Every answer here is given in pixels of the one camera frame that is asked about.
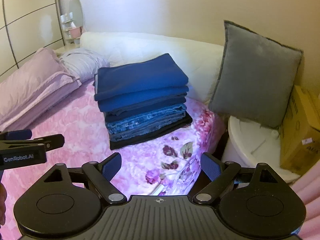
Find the cardboard box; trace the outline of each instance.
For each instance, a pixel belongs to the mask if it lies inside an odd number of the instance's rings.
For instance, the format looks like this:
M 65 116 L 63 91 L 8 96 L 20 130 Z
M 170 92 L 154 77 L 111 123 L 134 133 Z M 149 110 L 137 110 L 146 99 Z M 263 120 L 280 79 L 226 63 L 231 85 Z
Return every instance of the cardboard box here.
M 320 100 L 294 86 L 280 127 L 280 167 L 305 174 L 320 159 Z

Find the human hand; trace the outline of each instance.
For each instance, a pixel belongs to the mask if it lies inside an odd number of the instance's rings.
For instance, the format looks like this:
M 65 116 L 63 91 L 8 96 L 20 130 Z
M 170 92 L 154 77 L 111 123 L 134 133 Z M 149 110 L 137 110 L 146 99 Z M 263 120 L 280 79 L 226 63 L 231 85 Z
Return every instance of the human hand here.
M 0 182 L 0 225 L 3 226 L 5 223 L 5 200 L 7 199 L 7 191 L 4 185 Z

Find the white lid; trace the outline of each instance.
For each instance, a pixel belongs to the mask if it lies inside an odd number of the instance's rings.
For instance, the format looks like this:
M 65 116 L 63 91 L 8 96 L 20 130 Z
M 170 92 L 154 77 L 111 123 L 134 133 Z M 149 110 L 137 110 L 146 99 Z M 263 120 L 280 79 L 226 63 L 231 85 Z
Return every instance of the white lid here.
M 267 163 L 287 183 L 300 177 L 280 168 L 280 138 L 277 130 L 231 116 L 228 131 L 234 148 L 248 167 L 254 168 L 257 163 Z

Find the headboard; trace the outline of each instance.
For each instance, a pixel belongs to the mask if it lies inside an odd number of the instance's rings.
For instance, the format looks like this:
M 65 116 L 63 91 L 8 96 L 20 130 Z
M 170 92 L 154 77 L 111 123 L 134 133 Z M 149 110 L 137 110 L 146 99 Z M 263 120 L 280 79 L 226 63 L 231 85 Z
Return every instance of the headboard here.
M 39 48 L 63 46 L 58 0 L 0 0 L 0 82 Z

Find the pink box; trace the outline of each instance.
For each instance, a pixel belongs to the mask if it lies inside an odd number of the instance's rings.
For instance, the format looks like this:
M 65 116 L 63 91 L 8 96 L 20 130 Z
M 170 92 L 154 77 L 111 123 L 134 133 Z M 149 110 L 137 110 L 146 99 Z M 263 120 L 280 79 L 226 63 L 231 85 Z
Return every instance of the pink box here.
M 70 34 L 73 39 L 79 38 L 81 36 L 81 27 L 70 30 Z

